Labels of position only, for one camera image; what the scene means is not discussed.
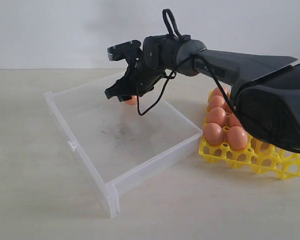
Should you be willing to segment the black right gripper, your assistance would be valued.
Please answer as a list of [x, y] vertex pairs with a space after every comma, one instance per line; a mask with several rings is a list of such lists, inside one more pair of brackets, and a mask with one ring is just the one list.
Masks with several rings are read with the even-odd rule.
[[165, 68], [152, 69], [140, 58], [130, 62], [124, 75], [117, 79], [104, 93], [107, 99], [116, 97], [119, 102], [126, 102], [131, 100], [132, 96], [142, 97], [152, 91], [154, 85], [165, 75]]

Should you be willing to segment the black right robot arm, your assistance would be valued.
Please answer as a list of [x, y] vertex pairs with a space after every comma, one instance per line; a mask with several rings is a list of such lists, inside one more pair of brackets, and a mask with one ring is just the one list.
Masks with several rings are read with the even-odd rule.
[[291, 56], [209, 50], [189, 35], [149, 36], [107, 50], [110, 61], [126, 60], [123, 77], [105, 90], [121, 102], [141, 97], [171, 70], [203, 74], [231, 87], [229, 103], [254, 138], [300, 154], [300, 63]]

